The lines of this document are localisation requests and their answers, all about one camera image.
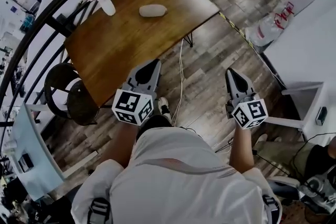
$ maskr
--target shoe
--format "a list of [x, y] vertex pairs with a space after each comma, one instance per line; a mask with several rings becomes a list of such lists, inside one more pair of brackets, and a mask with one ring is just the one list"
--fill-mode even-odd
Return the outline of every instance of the shoe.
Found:
[[282, 142], [282, 137], [278, 136], [274, 139], [274, 142]]
[[267, 135], [267, 134], [262, 134], [262, 135], [258, 138], [256, 144], [258, 144], [259, 142], [265, 142], [265, 141], [267, 141], [267, 138], [268, 138], [268, 135]]
[[160, 97], [158, 104], [161, 115], [165, 116], [172, 123], [172, 116], [168, 107], [168, 100], [165, 97]]

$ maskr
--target flower vase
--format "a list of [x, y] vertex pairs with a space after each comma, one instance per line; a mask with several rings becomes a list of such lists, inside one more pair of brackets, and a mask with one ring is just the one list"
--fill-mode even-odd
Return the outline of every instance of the flower vase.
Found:
[[98, 0], [98, 2], [107, 15], [112, 16], [115, 13], [116, 8], [111, 0]]

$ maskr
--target metal railing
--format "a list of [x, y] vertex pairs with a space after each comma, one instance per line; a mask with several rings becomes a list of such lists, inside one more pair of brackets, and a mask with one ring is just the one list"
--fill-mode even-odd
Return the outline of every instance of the metal railing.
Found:
[[[32, 43], [32, 41], [34, 40], [34, 38], [37, 36], [37, 34], [41, 31], [41, 29], [43, 28], [43, 26], [45, 25], [49, 25], [50, 27], [52, 27], [55, 31], [51, 34], [51, 36], [47, 39], [47, 41], [43, 44], [43, 46], [40, 48], [40, 50], [38, 51], [38, 53], [36, 53], [35, 57], [33, 58], [33, 60], [31, 61], [30, 65], [28, 66], [26, 72], [24, 73], [23, 77], [20, 80], [19, 85], [16, 87], [16, 90], [13, 94], [13, 99], [9, 105], [9, 109], [7, 112], [7, 116], [5, 118], [5, 122], [1, 123], [1, 126], [12, 126], [13, 123], [9, 122], [9, 115], [11, 110], [13, 109], [14, 103], [16, 98], [18, 97], [19, 91], [20, 89], [24, 86], [24, 82], [27, 79], [29, 73], [31, 72], [32, 68], [34, 67], [34, 65], [36, 64], [36, 62], [38, 61], [38, 59], [42, 56], [43, 52], [47, 49], [47, 47], [50, 45], [50, 43], [55, 39], [55, 37], [58, 34], [62, 34], [65, 37], [69, 37], [71, 35], [71, 30], [69, 30], [67, 28], [67, 26], [69, 24], [71, 24], [77, 15], [79, 15], [81, 12], [82, 15], [79, 19], [79, 24], [81, 24], [83, 18], [84, 18], [84, 14], [86, 13], [86, 11], [89, 8], [89, 2], [86, 3], [82, 3], [79, 4], [77, 6], [77, 8], [75, 9], [75, 11], [73, 11], [71, 13], [70, 16], [68, 16], [65, 21], [63, 23], [60, 23], [59, 21], [57, 21], [56, 19], [53, 18], [53, 15], [62, 7], [63, 4], [65, 4], [68, 0], [53, 0], [44, 10], [43, 12], [38, 16], [38, 18], [35, 20], [35, 22], [33, 23], [32, 27], [29, 29], [29, 31], [27, 32], [27, 34], [24, 36], [24, 38], [22, 39], [22, 41], [20, 42], [20, 44], [18, 45], [18, 47], [16, 48], [11, 61], [8, 64], [8, 67], [6, 69], [6, 72], [4, 74], [3, 77], [3, 81], [0, 85], [0, 104], [2, 106], [4, 98], [5, 98], [5, 94], [6, 94], [6, 90], [10, 84], [10, 80], [11, 77], [13, 76], [16, 67], [18, 66], [20, 60], [22, 59], [22, 57], [24, 56], [25, 52], [27, 51], [27, 49], [29, 48], [29, 45]], [[92, 15], [94, 9], [96, 8], [97, 2], [94, 3], [92, 5], [92, 8], [88, 14], [88, 16]], [[40, 74], [37, 76], [36, 80], [34, 81], [34, 83], [32, 84], [32, 86], [30, 87], [30, 89], [28, 90], [25, 98], [24, 98], [24, 102], [26, 103], [29, 99], [29, 97], [31, 96], [31, 94], [33, 93], [37, 83], [40, 81], [40, 79], [42, 78], [42, 76], [44, 75], [44, 73], [48, 70], [48, 68], [51, 66], [51, 64], [53, 63], [53, 61], [59, 56], [61, 55], [61, 53], [64, 50], [64, 45], [60, 46], [60, 48], [54, 53], [54, 55], [49, 59], [49, 61], [46, 63], [46, 65], [42, 68], [42, 70], [40, 71]], [[37, 97], [35, 98], [35, 100], [33, 101], [33, 104], [36, 104], [40, 98], [43, 96], [43, 92], [44, 90], [40, 91], [37, 94]], [[3, 143], [3, 139], [4, 139], [4, 135], [5, 135], [5, 131], [6, 131], [6, 127], [4, 127], [3, 132], [2, 132], [2, 137], [1, 137], [1, 141], [0, 141], [0, 150], [2, 148], [2, 143]]]

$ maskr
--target black cable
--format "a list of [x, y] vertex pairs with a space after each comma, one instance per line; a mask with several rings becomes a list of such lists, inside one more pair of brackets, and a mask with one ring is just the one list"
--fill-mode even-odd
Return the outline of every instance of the black cable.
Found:
[[304, 176], [298, 171], [298, 169], [297, 169], [297, 167], [296, 167], [296, 165], [295, 165], [295, 158], [298, 156], [300, 150], [302, 150], [302, 149], [307, 145], [307, 143], [308, 143], [310, 140], [312, 140], [313, 138], [315, 138], [315, 137], [317, 137], [317, 136], [319, 136], [319, 135], [326, 135], [326, 134], [336, 134], [336, 133], [333, 132], [333, 133], [317, 134], [317, 135], [315, 135], [315, 136], [309, 138], [309, 139], [304, 143], [304, 145], [303, 145], [302, 147], [300, 147], [300, 149], [295, 153], [294, 157], [292, 158], [293, 166], [294, 166], [296, 172], [297, 172], [302, 178], [304, 178]]
[[270, 165], [274, 166], [275, 168], [279, 169], [280, 171], [282, 171], [283, 173], [285, 173], [288, 176], [291, 176], [290, 174], [288, 174], [287, 172], [285, 172], [284, 170], [282, 170], [281, 168], [279, 168], [278, 166], [275, 166], [273, 163], [271, 163], [270, 161], [264, 159], [263, 157], [261, 157], [258, 153], [256, 154], [258, 157], [262, 158], [265, 162], [269, 163]]
[[194, 129], [192, 129], [192, 128], [185, 128], [185, 129], [186, 129], [186, 130], [189, 130], [189, 129], [190, 129], [190, 130], [192, 130], [195, 134], [197, 134], [196, 131], [195, 131]]
[[336, 132], [332, 132], [332, 133], [323, 133], [323, 134], [317, 134], [311, 138], [309, 138], [302, 147], [300, 147], [300, 149], [295, 153], [294, 157], [292, 158], [292, 162], [293, 162], [293, 166], [296, 170], [296, 172], [301, 176], [301, 180], [297, 178], [298, 181], [300, 181], [302, 183], [302, 180], [303, 180], [303, 185], [307, 186], [312, 192], [316, 193], [317, 195], [319, 195], [321, 198], [323, 198], [324, 200], [326, 200], [326, 197], [320, 193], [319, 191], [317, 191], [316, 189], [312, 188], [310, 186], [310, 184], [305, 180], [304, 176], [299, 172], [298, 168], [296, 167], [295, 165], [295, 158], [298, 156], [300, 150], [302, 150], [306, 145], [307, 143], [312, 140], [313, 138], [317, 137], [317, 136], [320, 136], [320, 135], [326, 135], [326, 134], [336, 134]]
[[222, 150], [225, 150], [225, 149], [227, 149], [228, 147], [232, 146], [232, 141], [233, 141], [233, 137], [230, 138], [230, 139], [227, 141], [227, 145], [225, 145], [225, 146], [221, 147], [220, 149], [216, 150], [215, 153], [220, 152], [220, 151], [222, 151]]

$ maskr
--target cable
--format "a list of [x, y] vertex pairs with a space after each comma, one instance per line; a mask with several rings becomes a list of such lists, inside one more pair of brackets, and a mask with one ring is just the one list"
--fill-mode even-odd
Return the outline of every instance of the cable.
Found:
[[225, 153], [229, 153], [229, 152], [231, 151], [232, 141], [233, 141], [233, 137], [230, 138], [230, 139], [227, 141], [227, 145], [225, 145], [225, 146], [221, 147], [220, 149], [216, 150], [215, 153], [218, 153], [218, 152], [220, 152], [220, 151], [222, 151], [222, 150], [225, 150], [225, 149], [227, 149], [228, 147], [230, 148], [230, 150], [227, 151], [227, 152], [225, 152]]
[[274, 165], [273, 163], [271, 163], [270, 161], [264, 159], [263, 157], [261, 157], [258, 153], [256, 154], [258, 157], [262, 158], [265, 162], [269, 163], [270, 165], [274, 166], [275, 168], [279, 169], [280, 171], [282, 171], [283, 173], [285, 173], [288, 176], [291, 176], [290, 174], [288, 174], [287, 172], [285, 172], [284, 170], [282, 170], [281, 168], [279, 168], [278, 166]]
[[181, 76], [181, 91], [180, 91], [180, 100], [177, 104], [177, 107], [176, 107], [176, 110], [175, 110], [175, 113], [172, 117], [172, 122], [173, 122], [173, 119], [174, 117], [176, 116], [175, 118], [175, 122], [174, 122], [174, 126], [176, 126], [176, 121], [177, 121], [177, 117], [178, 117], [178, 111], [180, 110], [180, 106], [181, 106], [181, 103], [182, 103], [182, 94], [183, 94], [183, 79], [184, 79], [184, 75], [183, 75], [183, 65], [182, 65], [182, 48], [183, 48], [183, 40], [181, 41], [181, 48], [180, 48], [180, 58], [179, 58], [179, 65], [180, 65], [180, 76]]
[[192, 129], [192, 128], [185, 128], [185, 129], [186, 130], [192, 130], [195, 134], [197, 134], [196, 131], [194, 129]]
[[319, 136], [319, 135], [326, 135], [326, 134], [336, 134], [336, 132], [333, 132], [333, 133], [324, 133], [324, 134], [317, 134], [317, 135], [315, 135], [315, 136], [309, 138], [309, 139], [305, 142], [305, 144], [304, 144], [302, 147], [300, 147], [300, 149], [295, 153], [295, 155], [294, 155], [294, 157], [293, 157], [293, 159], [292, 159], [293, 166], [294, 166], [296, 172], [297, 172], [302, 178], [304, 178], [304, 176], [298, 171], [298, 169], [297, 169], [297, 167], [296, 167], [296, 165], [295, 165], [295, 158], [298, 156], [299, 152], [300, 152], [300, 151], [307, 145], [307, 143], [308, 143], [310, 140], [312, 140], [313, 138], [315, 138], [315, 137], [317, 137], [317, 136]]
[[323, 133], [323, 134], [317, 134], [311, 138], [309, 138], [302, 147], [300, 147], [300, 149], [295, 153], [293, 159], [292, 159], [292, 162], [293, 162], [293, 166], [296, 170], [296, 172], [301, 176], [301, 180], [297, 178], [297, 180], [299, 180], [300, 182], [302, 182], [303, 180], [303, 185], [307, 186], [311, 191], [315, 192], [317, 195], [321, 196], [323, 199], [325, 199], [325, 196], [323, 194], [321, 194], [319, 191], [317, 191], [316, 189], [313, 189], [310, 184], [305, 180], [304, 176], [299, 172], [298, 168], [296, 167], [295, 165], [295, 158], [298, 156], [300, 150], [302, 150], [306, 145], [307, 143], [312, 140], [313, 138], [319, 136], [319, 135], [326, 135], [326, 134], [336, 134], [336, 132], [332, 132], [332, 133]]

